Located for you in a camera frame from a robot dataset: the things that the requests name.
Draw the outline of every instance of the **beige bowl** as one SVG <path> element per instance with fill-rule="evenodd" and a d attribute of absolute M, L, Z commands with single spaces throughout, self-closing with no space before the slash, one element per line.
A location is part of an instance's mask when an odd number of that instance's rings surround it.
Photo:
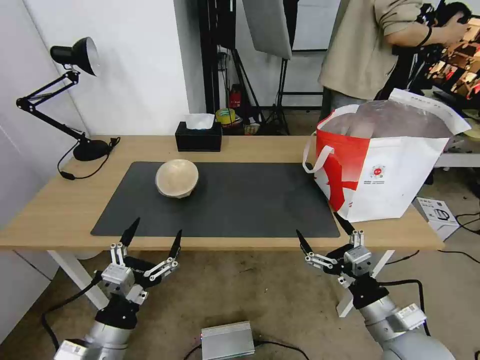
<path fill-rule="evenodd" d="M 156 172 L 155 184 L 160 194 L 169 198 L 185 198 L 199 181 L 199 170 L 188 160 L 170 160 Z"/>

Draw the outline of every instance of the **beige shirt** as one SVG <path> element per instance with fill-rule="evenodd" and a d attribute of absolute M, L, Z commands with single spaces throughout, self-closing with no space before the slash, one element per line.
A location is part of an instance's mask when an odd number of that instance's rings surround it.
<path fill-rule="evenodd" d="M 373 100 L 397 64 L 385 36 L 407 28 L 422 0 L 341 0 L 318 81 L 353 98 Z"/>

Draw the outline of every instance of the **tissue box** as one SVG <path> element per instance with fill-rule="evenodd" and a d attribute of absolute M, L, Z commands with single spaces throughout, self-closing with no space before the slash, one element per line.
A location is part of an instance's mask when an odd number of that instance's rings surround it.
<path fill-rule="evenodd" d="M 413 206 L 443 241 L 459 228 L 459 223 L 445 201 L 417 197 Z"/>
<path fill-rule="evenodd" d="M 191 130 L 182 121 L 178 124 L 175 138 L 179 152 L 219 152 L 222 146 L 222 125 L 214 122 L 210 129 Z"/>

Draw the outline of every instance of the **lamp shade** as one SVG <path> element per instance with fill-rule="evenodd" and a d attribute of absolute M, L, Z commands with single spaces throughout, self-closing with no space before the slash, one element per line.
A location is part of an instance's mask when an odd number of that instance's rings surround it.
<path fill-rule="evenodd" d="M 72 47 L 52 46 L 50 56 L 56 63 L 62 65 L 76 65 L 90 75 L 100 73 L 99 54 L 91 37 L 78 40 Z"/>

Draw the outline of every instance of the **person's hand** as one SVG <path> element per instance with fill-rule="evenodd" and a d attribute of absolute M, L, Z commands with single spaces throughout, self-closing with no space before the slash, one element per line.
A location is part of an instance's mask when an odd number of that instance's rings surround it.
<path fill-rule="evenodd" d="M 457 12 L 442 27 L 442 30 L 444 31 L 443 45 L 449 46 L 462 41 L 465 33 L 469 29 L 468 24 L 459 23 L 459 20 L 463 17 L 464 17 L 463 12 Z"/>

